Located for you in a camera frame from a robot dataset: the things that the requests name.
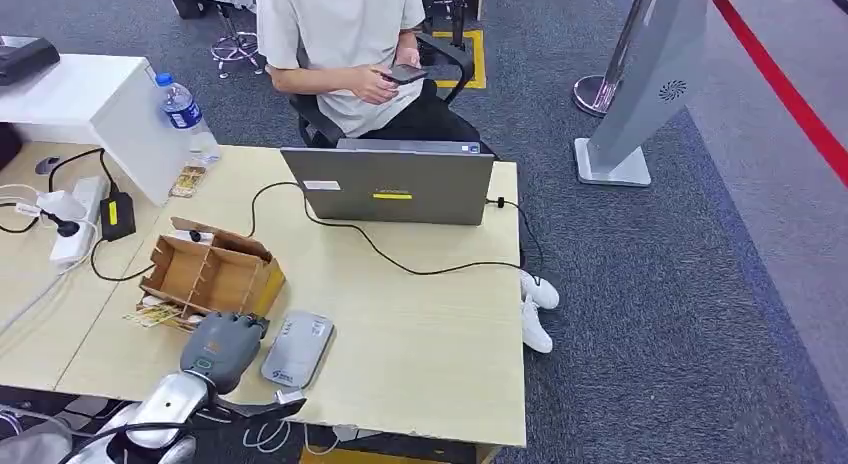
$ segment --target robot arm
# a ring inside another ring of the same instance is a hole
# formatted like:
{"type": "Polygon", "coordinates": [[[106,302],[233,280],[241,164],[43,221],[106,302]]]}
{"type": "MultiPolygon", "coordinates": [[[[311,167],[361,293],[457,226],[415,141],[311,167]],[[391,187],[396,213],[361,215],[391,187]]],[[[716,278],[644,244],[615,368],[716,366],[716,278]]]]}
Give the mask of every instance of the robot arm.
{"type": "Polygon", "coordinates": [[[92,442],[72,459],[73,464],[139,462],[188,463],[194,456],[195,439],[185,424],[200,409],[223,412],[226,420],[272,420],[296,414],[306,399],[300,391],[274,393],[274,402],[261,405],[234,404],[219,397],[233,391],[259,352],[268,321],[254,315],[209,314],[197,326],[180,358],[180,372],[165,376],[141,404],[127,406],[104,430],[123,425],[173,423],[179,427],[128,430],[92,442]]]}

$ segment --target cardboard divider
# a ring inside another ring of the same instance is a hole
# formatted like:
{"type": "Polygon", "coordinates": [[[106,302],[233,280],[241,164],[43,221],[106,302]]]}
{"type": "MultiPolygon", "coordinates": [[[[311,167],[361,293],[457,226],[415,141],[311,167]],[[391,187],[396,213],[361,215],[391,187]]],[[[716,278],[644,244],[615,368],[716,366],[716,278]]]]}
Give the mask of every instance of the cardboard divider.
{"type": "Polygon", "coordinates": [[[214,234],[201,244],[160,236],[150,256],[156,267],[140,287],[148,294],[182,306],[182,313],[167,324],[192,331],[188,319],[209,312],[253,313],[265,316],[285,282],[276,259],[250,238],[172,218],[179,230],[214,234]]]}

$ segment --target power adapter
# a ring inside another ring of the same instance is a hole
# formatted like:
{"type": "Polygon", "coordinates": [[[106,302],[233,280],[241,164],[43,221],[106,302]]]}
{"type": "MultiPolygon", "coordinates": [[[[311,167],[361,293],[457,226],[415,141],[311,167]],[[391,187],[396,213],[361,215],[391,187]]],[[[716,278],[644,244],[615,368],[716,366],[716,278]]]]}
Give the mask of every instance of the power adapter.
{"type": "Polygon", "coordinates": [[[100,201],[100,231],[109,242],[135,234],[135,211],[129,194],[113,192],[100,201]]]}

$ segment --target hand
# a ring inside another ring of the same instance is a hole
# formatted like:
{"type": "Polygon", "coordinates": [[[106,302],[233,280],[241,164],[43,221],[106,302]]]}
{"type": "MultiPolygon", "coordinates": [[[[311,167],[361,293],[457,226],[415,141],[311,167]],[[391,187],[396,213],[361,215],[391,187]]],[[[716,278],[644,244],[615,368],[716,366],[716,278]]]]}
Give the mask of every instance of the hand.
{"type": "Polygon", "coordinates": [[[390,74],[385,66],[357,66],[350,69],[347,89],[368,104],[383,104],[397,96],[397,84],[383,78],[390,74]]]}
{"type": "Polygon", "coordinates": [[[421,55],[415,47],[399,47],[395,55],[395,64],[407,64],[421,69],[421,55]]]}

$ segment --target laptop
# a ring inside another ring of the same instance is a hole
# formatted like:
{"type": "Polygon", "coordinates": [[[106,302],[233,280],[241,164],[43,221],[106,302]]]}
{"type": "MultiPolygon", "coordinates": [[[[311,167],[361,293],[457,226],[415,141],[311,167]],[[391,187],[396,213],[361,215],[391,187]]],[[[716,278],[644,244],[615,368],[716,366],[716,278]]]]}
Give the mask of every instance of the laptop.
{"type": "Polygon", "coordinates": [[[280,152],[321,219],[480,225],[494,157],[469,142],[341,139],[280,152]]]}

